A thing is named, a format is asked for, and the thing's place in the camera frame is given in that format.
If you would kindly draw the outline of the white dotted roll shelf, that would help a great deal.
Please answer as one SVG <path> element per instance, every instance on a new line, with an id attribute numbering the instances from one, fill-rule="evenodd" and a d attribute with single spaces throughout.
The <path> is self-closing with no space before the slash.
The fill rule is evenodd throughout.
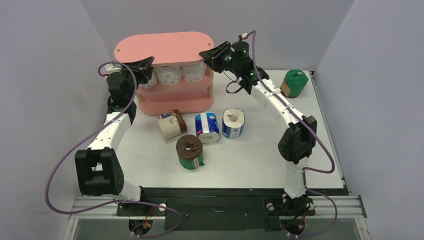
<path id="1" fill-rule="evenodd" d="M 205 64 L 203 62 L 183 64 L 181 69 L 182 78 L 187 82 L 199 82 L 205 77 Z"/>

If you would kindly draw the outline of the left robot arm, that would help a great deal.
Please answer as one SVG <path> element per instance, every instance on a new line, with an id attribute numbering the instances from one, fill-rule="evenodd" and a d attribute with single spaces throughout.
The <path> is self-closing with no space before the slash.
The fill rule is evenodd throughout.
<path id="1" fill-rule="evenodd" d="M 136 62 L 121 63 L 115 70 L 104 74 L 109 92 L 105 123 L 92 143 L 74 155 L 79 190 L 83 195 L 113 195 L 131 200 L 129 208 L 136 215 L 149 210 L 149 201 L 142 197 L 140 186 L 125 180 L 116 150 L 134 122 L 137 89 L 139 84 L 146 84 L 152 77 L 154 59 L 149 56 Z"/>

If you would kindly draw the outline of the brown green roll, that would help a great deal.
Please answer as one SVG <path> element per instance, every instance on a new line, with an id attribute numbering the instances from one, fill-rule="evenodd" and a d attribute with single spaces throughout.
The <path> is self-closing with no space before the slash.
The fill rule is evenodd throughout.
<path id="1" fill-rule="evenodd" d="M 202 142 L 192 134 L 181 136 L 176 142 L 179 163 L 187 170 L 203 167 L 204 154 Z"/>

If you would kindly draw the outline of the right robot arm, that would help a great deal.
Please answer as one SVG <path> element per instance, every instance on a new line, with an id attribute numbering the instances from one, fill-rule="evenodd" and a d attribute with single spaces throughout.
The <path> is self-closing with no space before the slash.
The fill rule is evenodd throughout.
<path id="1" fill-rule="evenodd" d="M 269 75 L 250 57 L 250 45 L 246 41 L 231 44 L 226 41 L 217 47 L 199 52 L 204 63 L 216 73 L 231 72 L 236 83 L 258 100 L 282 127 L 284 133 L 277 144 L 286 161 L 286 178 L 282 207 L 288 215 L 303 214 L 309 207 L 305 167 L 316 138 L 317 121 L 289 104 Z"/>

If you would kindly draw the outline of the pink three-tier shelf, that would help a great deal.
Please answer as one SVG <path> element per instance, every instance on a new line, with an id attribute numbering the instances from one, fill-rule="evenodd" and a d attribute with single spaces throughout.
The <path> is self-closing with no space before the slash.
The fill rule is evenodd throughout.
<path id="1" fill-rule="evenodd" d="M 198 31 L 138 34 L 121 40 L 114 48 L 114 57 L 122 63 L 132 63 L 150 56 L 153 68 L 189 65 L 203 62 L 199 52 L 214 47 L 212 38 Z M 201 81 L 183 78 L 175 85 L 156 85 L 137 90 L 138 106 L 146 115 L 159 115 L 178 109 L 181 113 L 200 113 L 214 102 L 213 71 L 205 65 Z"/>

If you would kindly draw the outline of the white dotted roll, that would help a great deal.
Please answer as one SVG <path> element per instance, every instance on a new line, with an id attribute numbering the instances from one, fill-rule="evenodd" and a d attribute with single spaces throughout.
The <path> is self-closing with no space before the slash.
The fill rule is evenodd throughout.
<path id="1" fill-rule="evenodd" d="M 176 85 L 183 78 L 180 65 L 158 66 L 155 72 L 158 82 L 163 86 Z"/>
<path id="2" fill-rule="evenodd" d="M 138 85 L 138 89 L 150 89 L 157 83 L 158 83 L 158 78 L 157 78 L 156 70 L 153 68 L 151 78 L 145 84 L 140 83 Z"/>

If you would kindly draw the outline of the blue white roll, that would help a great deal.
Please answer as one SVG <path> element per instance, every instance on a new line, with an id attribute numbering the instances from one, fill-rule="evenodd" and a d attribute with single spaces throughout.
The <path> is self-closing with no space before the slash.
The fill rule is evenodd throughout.
<path id="1" fill-rule="evenodd" d="M 227 139 L 238 139 L 245 126 L 245 114 L 241 109 L 229 108 L 222 115 L 222 134 Z"/>
<path id="2" fill-rule="evenodd" d="M 202 112 L 194 117 L 196 137 L 203 144 L 217 142 L 220 138 L 217 116 L 213 112 Z"/>

